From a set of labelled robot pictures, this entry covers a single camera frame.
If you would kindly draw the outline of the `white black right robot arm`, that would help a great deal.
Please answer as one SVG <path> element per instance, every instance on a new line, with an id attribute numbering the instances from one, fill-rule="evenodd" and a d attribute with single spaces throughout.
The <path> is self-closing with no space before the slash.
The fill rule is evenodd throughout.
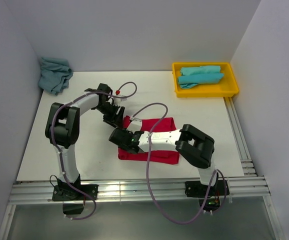
<path id="1" fill-rule="evenodd" d="M 109 141 L 130 154 L 148 154 L 148 160 L 152 159 L 154 151 L 177 152 L 198 169 L 203 193 L 212 195 L 219 187 L 212 160 L 215 140 L 190 124 L 165 132 L 131 132 L 116 128 Z"/>

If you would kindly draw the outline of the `red t-shirt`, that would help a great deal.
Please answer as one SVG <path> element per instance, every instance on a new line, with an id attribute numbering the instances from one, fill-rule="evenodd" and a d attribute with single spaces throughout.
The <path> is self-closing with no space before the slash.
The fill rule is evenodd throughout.
<path id="1" fill-rule="evenodd" d="M 158 121 L 158 118 L 142 119 L 141 131 L 149 131 L 152 126 Z M 164 118 L 154 129 L 154 132 L 170 132 L 176 130 L 176 125 L 172 117 Z M 148 153 L 132 154 L 127 151 L 118 148 L 117 157 L 120 160 L 125 161 L 147 161 Z M 152 150 L 150 155 L 150 161 L 156 163 L 163 163 L 169 165 L 176 165 L 179 163 L 180 154 L 176 151 L 166 150 Z"/>

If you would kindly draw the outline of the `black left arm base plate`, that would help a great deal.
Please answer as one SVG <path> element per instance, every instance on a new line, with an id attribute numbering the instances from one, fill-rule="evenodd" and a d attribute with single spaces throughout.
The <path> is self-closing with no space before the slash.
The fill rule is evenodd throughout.
<path id="1" fill-rule="evenodd" d="M 93 200 L 96 200 L 98 195 L 98 187 L 99 186 L 97 184 L 83 184 L 79 187 L 79 190 L 89 195 Z M 58 185 L 55 186 L 51 199 L 53 202 L 90 200 L 89 197 L 69 186 L 65 186 L 65 188 L 63 188 L 59 187 Z"/>

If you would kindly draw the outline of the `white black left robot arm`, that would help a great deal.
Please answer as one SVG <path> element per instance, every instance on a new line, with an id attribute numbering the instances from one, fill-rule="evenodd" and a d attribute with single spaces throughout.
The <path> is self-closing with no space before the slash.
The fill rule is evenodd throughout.
<path id="1" fill-rule="evenodd" d="M 54 146 L 59 164 L 59 181 L 66 183 L 64 194 L 71 200 L 81 196 L 80 173 L 76 164 L 75 144 L 80 135 L 80 117 L 89 110 L 103 115 L 103 122 L 114 128 L 123 126 L 125 107 L 120 106 L 112 89 L 99 84 L 97 89 L 88 88 L 83 95 L 67 103 L 54 102 L 49 110 L 45 136 Z"/>

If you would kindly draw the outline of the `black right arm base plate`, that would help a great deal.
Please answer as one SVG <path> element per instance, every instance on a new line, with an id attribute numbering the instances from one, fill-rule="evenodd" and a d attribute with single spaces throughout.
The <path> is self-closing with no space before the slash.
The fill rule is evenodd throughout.
<path id="1" fill-rule="evenodd" d="M 204 198 L 207 192 L 207 185 L 201 184 L 200 181 L 186 181 L 185 182 L 185 195 L 190 198 Z M 208 197 L 219 196 L 228 196 L 230 194 L 230 190 L 228 187 L 227 181 L 218 180 L 214 186 L 210 187 Z"/>

